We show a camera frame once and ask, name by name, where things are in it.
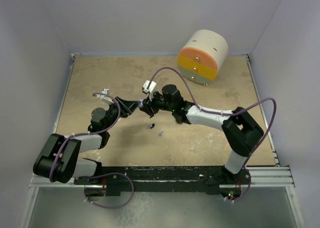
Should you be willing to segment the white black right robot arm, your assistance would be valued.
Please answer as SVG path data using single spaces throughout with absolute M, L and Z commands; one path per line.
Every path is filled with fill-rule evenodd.
M 204 125 L 224 132 L 232 151 L 224 165 L 223 180 L 228 184 L 235 183 L 240 178 L 240 170 L 245 161 L 264 135 L 264 131 L 248 113 L 235 115 L 244 111 L 237 107 L 234 111 L 218 112 L 214 109 L 200 109 L 195 103 L 183 99 L 180 91 L 173 84 L 164 86 L 161 93 L 156 91 L 156 83 L 142 86 L 143 93 L 148 97 L 143 100 L 141 111 L 153 117 L 158 111 L 171 112 L 178 124 Z

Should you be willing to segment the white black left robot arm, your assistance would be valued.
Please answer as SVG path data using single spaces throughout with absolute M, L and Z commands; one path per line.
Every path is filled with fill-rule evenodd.
M 138 101 L 126 101 L 119 97 L 108 102 L 108 110 L 101 107 L 91 112 L 87 132 L 72 134 L 68 137 L 52 133 L 48 137 L 33 165 L 35 175 L 48 178 L 51 182 L 67 183 L 72 177 L 85 177 L 91 184 L 98 184 L 103 179 L 102 170 L 93 162 L 91 168 L 78 165 L 79 153 L 99 150 L 106 146 L 112 128 L 119 118 L 131 115 L 141 104 Z

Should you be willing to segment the purple round earbud charging case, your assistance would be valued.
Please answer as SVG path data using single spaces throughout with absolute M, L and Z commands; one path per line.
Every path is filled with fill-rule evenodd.
M 140 99 L 139 101 L 140 101 L 140 104 L 139 104 L 138 108 L 139 108 L 139 110 L 142 110 L 143 107 L 144 107 L 144 105 L 143 105 L 143 99 Z

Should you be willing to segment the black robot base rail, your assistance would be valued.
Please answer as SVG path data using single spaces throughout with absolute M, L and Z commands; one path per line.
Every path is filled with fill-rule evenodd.
M 237 174 L 223 166 L 98 166 L 92 177 L 79 177 L 76 185 L 101 187 L 106 196 L 122 192 L 205 193 L 236 198 L 241 189 L 251 183 L 249 171 L 242 168 Z

